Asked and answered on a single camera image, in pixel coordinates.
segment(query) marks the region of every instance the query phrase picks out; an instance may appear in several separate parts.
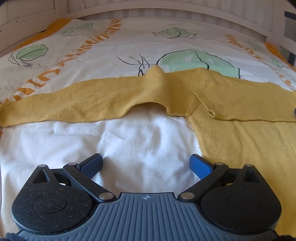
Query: metal pivot screw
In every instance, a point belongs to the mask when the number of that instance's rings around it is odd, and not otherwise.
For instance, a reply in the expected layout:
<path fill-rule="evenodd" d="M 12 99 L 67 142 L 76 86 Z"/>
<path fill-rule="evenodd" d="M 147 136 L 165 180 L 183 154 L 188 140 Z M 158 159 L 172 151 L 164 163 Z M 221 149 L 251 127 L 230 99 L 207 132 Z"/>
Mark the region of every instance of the metal pivot screw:
<path fill-rule="evenodd" d="M 184 200 L 190 200 L 195 197 L 195 195 L 192 192 L 183 192 L 181 193 L 180 197 Z"/>
<path fill-rule="evenodd" d="M 113 194 L 110 192 L 103 192 L 99 195 L 99 198 L 102 200 L 109 200 L 109 199 L 113 198 Z"/>

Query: orange fabric border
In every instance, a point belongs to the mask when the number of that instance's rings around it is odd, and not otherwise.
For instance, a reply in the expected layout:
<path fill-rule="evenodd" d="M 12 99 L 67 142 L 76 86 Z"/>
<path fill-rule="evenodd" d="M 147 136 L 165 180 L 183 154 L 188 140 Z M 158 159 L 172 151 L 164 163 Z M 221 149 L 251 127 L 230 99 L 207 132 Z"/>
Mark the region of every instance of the orange fabric border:
<path fill-rule="evenodd" d="M 296 72 L 296 68 L 293 67 L 291 64 L 288 63 L 288 61 L 283 57 L 283 55 L 277 50 L 276 46 L 274 46 L 271 43 L 264 43 L 267 50 L 275 55 L 276 57 L 280 58 L 282 61 L 284 61 L 291 69 L 293 69 Z"/>
<path fill-rule="evenodd" d="M 24 41 L 23 43 L 18 45 L 13 51 L 54 34 L 55 32 L 59 31 L 62 27 L 66 26 L 71 20 L 71 18 L 61 18 L 54 21 L 47 27 L 47 29 L 44 32 L 35 34 L 34 37 Z"/>

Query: bed frame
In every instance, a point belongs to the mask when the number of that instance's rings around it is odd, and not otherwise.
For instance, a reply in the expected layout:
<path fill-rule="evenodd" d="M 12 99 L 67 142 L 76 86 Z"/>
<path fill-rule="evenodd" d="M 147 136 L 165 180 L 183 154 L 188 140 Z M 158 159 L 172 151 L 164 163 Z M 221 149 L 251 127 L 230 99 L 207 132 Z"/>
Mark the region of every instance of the bed frame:
<path fill-rule="evenodd" d="M 209 16 L 218 17 L 227 21 L 237 23 L 241 26 L 249 28 L 266 37 L 266 41 L 273 43 L 278 49 L 282 46 L 288 51 L 296 54 L 296 42 L 284 36 L 286 18 L 285 11 L 295 14 L 296 9 L 287 0 L 274 0 L 274 14 L 271 31 L 262 28 L 244 18 L 236 15 L 217 10 L 215 8 L 206 7 L 194 3 L 185 3 L 177 1 L 163 1 L 163 0 L 137 0 L 137 1 L 122 1 L 107 3 L 99 6 L 88 7 L 78 11 L 68 13 L 68 1 L 82 0 L 54 0 L 54 9 L 30 14 L 12 21 L 8 21 L 8 3 L 5 2 L 0 6 L 0 52 L 6 49 L 6 52 L 13 48 L 19 41 L 41 32 L 53 21 L 59 18 L 81 18 L 92 14 L 110 12 L 123 9 L 175 9 L 188 12 L 195 12 Z"/>

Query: yellow knit fabric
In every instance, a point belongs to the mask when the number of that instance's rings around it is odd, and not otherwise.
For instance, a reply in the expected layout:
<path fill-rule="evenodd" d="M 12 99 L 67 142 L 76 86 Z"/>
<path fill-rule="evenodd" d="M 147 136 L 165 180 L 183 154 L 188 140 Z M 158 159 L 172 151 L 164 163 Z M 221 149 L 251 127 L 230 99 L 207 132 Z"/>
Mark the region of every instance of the yellow knit fabric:
<path fill-rule="evenodd" d="M 202 153 L 231 168 L 254 164 L 282 205 L 279 234 L 296 236 L 296 93 L 206 69 L 88 80 L 0 107 L 3 127 L 45 120 L 91 122 L 155 102 L 192 123 Z"/>

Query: bed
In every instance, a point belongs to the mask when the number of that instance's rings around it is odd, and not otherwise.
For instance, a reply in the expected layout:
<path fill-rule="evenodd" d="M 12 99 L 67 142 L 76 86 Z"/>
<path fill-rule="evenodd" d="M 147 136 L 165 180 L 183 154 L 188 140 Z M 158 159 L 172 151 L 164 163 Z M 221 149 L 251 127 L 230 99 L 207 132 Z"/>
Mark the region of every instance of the bed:
<path fill-rule="evenodd" d="M 144 76 L 154 65 L 296 90 L 296 38 L 287 20 L 296 9 L 288 1 L 24 2 L 0 7 L 1 104 L 85 80 Z M 38 164 L 62 168 L 101 153 L 104 168 L 93 180 L 116 195 L 178 194 L 199 180 L 188 165 L 192 153 L 202 155 L 190 123 L 157 104 L 119 119 L 10 126 L 0 136 L 0 236 L 17 232 L 11 203 Z"/>

